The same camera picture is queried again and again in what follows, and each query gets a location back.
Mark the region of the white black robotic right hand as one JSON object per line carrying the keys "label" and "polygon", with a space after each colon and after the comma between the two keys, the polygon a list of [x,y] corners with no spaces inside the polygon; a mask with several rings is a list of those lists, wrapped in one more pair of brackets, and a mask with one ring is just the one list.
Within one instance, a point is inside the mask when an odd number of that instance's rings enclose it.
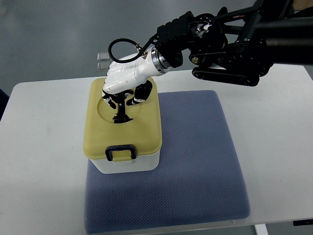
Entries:
{"label": "white black robotic right hand", "polygon": [[117,102],[113,101],[113,96],[135,89],[134,97],[127,101],[127,105],[142,103],[148,99],[152,89],[147,79],[167,73],[170,67],[155,47],[147,49],[144,56],[132,62],[112,62],[103,86],[102,98],[111,108],[116,109]]}

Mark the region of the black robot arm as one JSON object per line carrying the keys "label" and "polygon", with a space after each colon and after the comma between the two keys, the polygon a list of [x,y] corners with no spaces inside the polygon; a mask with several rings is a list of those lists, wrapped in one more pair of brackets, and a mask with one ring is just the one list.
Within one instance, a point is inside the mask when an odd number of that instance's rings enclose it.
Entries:
{"label": "black robot arm", "polygon": [[274,64],[312,64],[313,3],[258,0],[216,16],[186,12],[157,29],[154,46],[163,67],[181,66],[188,49],[196,78],[253,87]]}

